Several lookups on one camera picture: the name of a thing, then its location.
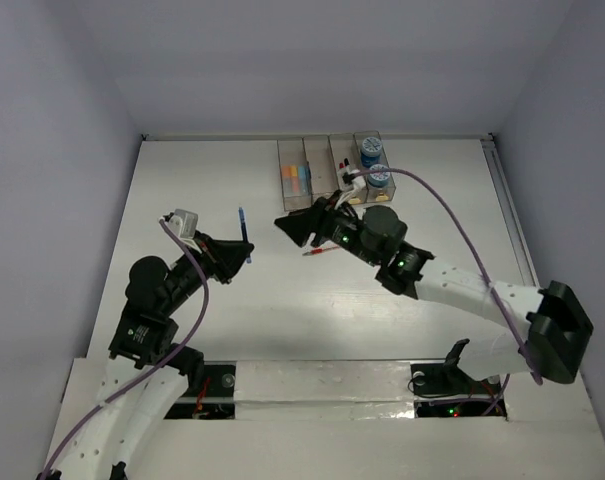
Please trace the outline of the red gel pen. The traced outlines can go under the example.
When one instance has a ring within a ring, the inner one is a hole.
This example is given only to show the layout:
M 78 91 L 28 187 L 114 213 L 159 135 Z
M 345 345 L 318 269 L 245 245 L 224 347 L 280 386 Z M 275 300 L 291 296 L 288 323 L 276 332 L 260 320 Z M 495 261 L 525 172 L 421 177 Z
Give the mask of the red gel pen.
M 318 247 L 318 248 L 313 248 L 309 251 L 306 251 L 302 254 L 303 257 L 311 257 L 311 256 L 316 256 L 316 255 L 320 255 L 323 253 L 327 253 L 330 251 L 334 251 L 334 250 L 339 250 L 341 247 L 333 245 L 333 246 L 328 246 L 328 247 Z

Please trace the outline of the blue highlighter pen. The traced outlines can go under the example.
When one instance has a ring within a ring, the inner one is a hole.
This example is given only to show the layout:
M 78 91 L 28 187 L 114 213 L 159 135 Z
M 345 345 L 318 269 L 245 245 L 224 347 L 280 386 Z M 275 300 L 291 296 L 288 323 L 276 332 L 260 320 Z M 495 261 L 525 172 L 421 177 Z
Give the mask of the blue highlighter pen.
M 308 166 L 307 165 L 298 165 L 297 173 L 298 173 L 298 183 L 299 183 L 299 187 L 300 187 L 300 192 L 303 196 L 308 196 L 310 194 L 309 179 L 308 179 Z

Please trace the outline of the blue tape roll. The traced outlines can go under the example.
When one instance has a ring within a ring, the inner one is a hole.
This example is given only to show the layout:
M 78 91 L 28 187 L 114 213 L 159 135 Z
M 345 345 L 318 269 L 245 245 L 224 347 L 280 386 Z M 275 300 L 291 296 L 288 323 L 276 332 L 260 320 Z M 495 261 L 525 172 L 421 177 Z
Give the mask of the blue tape roll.
M 386 188 L 391 180 L 391 172 L 383 164 L 372 165 L 366 176 L 366 181 L 372 188 Z
M 361 164 L 365 169 L 378 164 L 383 151 L 382 141 L 375 136 L 369 136 L 362 140 L 360 144 Z

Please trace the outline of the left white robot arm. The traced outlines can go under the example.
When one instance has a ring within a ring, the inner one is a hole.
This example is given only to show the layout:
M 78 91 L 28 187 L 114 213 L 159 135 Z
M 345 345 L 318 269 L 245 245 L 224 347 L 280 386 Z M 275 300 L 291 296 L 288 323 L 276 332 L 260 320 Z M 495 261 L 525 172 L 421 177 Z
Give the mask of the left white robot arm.
M 172 315 L 197 290 L 207 292 L 209 281 L 229 283 L 254 246 L 201 232 L 176 242 L 183 254 L 174 264 L 146 256 L 132 265 L 94 406 L 63 438 L 39 478 L 133 478 L 176 400 L 201 389 L 204 356 L 175 342 Z

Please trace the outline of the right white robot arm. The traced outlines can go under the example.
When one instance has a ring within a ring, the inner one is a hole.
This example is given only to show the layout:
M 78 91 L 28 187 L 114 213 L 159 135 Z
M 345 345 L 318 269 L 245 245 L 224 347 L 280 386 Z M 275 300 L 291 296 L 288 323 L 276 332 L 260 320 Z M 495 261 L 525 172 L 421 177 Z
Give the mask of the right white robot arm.
M 274 224 L 299 247 L 333 242 L 375 267 L 376 280 L 395 295 L 453 307 L 504 327 L 492 340 L 454 344 L 442 368 L 450 390 L 464 392 L 478 380 L 519 372 L 558 384 L 575 381 L 593 324 L 570 286 L 485 280 L 409 244 L 407 224 L 383 205 L 357 216 L 320 198 Z

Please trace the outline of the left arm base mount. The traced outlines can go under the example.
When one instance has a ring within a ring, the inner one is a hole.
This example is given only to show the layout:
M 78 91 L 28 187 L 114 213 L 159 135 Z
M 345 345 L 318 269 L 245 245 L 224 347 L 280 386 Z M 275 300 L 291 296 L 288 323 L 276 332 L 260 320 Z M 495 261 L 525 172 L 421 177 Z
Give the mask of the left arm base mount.
M 206 363 L 200 384 L 189 388 L 170 407 L 165 419 L 233 420 L 235 384 L 235 362 Z

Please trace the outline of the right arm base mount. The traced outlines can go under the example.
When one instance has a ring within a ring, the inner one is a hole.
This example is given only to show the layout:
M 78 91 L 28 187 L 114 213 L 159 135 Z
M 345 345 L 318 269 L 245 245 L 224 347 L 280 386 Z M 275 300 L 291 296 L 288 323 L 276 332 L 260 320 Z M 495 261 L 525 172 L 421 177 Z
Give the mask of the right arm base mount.
M 411 365 L 407 389 L 416 399 L 419 418 L 507 418 L 500 378 L 475 380 L 459 368 L 469 343 L 469 339 L 457 341 L 441 361 Z

